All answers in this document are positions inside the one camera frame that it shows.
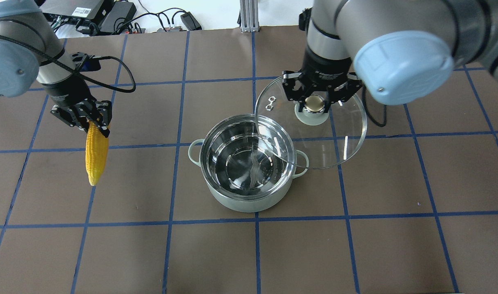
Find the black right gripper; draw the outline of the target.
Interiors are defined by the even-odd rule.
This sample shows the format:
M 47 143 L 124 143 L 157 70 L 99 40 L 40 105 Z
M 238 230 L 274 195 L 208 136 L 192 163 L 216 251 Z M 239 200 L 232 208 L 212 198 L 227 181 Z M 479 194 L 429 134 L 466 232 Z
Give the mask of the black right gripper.
M 351 58 L 331 60 L 306 51 L 299 71 L 282 72 L 281 84 L 289 101 L 294 101 L 294 112 L 302 113 L 306 100 L 314 92 L 324 92 L 324 114 L 336 102 L 347 102 L 364 85 L 355 73 L 348 70 Z

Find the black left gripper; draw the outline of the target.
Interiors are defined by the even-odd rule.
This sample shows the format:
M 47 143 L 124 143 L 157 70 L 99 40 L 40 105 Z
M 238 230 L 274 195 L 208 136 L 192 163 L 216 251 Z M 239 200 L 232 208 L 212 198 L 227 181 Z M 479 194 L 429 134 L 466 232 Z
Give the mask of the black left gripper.
M 75 104 L 69 105 L 62 97 L 52 97 L 55 104 L 50 113 L 71 128 L 88 132 L 89 123 L 93 122 L 98 132 L 105 138 L 110 136 L 110 122 L 112 120 L 112 102 L 110 100 L 98 101 L 89 95 Z

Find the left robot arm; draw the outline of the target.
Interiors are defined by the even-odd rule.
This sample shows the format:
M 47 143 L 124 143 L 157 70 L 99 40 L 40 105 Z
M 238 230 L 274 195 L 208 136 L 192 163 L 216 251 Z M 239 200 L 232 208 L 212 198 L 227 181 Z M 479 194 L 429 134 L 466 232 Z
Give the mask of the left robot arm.
M 0 0 L 0 96 L 20 96 L 38 82 L 56 118 L 108 138 L 112 104 L 93 97 L 80 58 L 74 62 L 33 0 Z

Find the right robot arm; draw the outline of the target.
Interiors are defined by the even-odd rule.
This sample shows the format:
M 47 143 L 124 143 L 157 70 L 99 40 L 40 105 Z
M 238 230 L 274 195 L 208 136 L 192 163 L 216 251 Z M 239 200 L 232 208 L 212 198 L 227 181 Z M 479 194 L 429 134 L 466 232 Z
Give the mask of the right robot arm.
M 304 30 L 303 65 L 282 77 L 301 109 L 321 91 L 327 112 L 361 86 L 381 104 L 407 104 L 471 62 L 498 82 L 498 0 L 315 0 Z

